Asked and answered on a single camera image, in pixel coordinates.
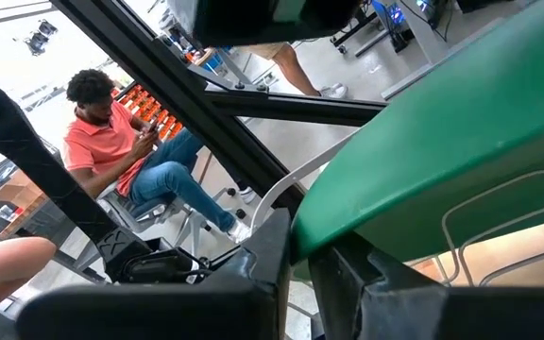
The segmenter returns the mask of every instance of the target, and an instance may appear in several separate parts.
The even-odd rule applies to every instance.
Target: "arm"
[[[71,170],[71,176],[81,184],[87,195],[96,199],[100,193],[102,193],[109,185],[118,180],[121,175],[125,174],[127,170],[135,163],[131,154],[127,154],[123,159],[116,163],[109,171],[96,175],[92,170],[92,167],[78,168]]]
[[[129,124],[136,131],[144,131],[150,128],[150,124],[135,116],[131,116]]]
[[[64,164],[71,176],[91,198],[97,198],[109,185],[118,180],[139,158],[129,152],[107,172],[94,173],[94,157],[89,148],[73,140],[66,140],[63,148]]]
[[[39,273],[55,252],[56,246],[41,237],[0,242],[0,302]]]

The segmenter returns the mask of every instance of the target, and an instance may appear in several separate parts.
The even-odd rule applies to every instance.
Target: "shirt collar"
[[[79,116],[77,115],[77,108],[75,108],[75,117],[76,117],[75,127],[83,130],[85,133],[89,134],[90,136],[95,135],[95,133],[100,131],[100,130],[103,130],[105,128],[109,128],[109,127],[95,126],[95,125],[90,124],[90,123],[84,121],[83,119],[79,118]]]

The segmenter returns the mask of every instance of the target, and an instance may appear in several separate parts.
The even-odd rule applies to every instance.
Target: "smartphone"
[[[150,128],[148,129],[148,133],[155,132],[159,130],[159,125],[156,123],[152,123],[150,125]]]

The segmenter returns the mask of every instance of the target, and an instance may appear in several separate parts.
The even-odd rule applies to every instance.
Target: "bare leg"
[[[39,273],[55,252],[56,246],[41,237],[0,242],[0,302]]]
[[[312,82],[299,65],[298,55],[290,44],[285,43],[282,49],[272,58],[280,67],[280,71],[298,90],[306,95],[320,96],[320,92],[314,88]]]

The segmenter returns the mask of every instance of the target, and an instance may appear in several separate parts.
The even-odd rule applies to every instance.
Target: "man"
[[[75,180],[94,198],[115,181],[119,193],[135,204],[178,196],[232,241],[248,238],[251,229],[217,205],[191,175],[203,143],[183,129],[152,152],[158,132],[114,101],[113,87],[97,70],[81,71],[68,84],[66,94],[76,103],[76,120],[64,138],[64,163]]]
[[[245,47],[245,50],[266,60],[276,62],[280,67],[280,71],[291,85],[306,95],[343,98],[348,92],[348,87],[341,83],[317,90],[305,72],[303,72],[301,65],[299,65],[298,55],[295,53],[295,50],[287,42],[252,45]]]

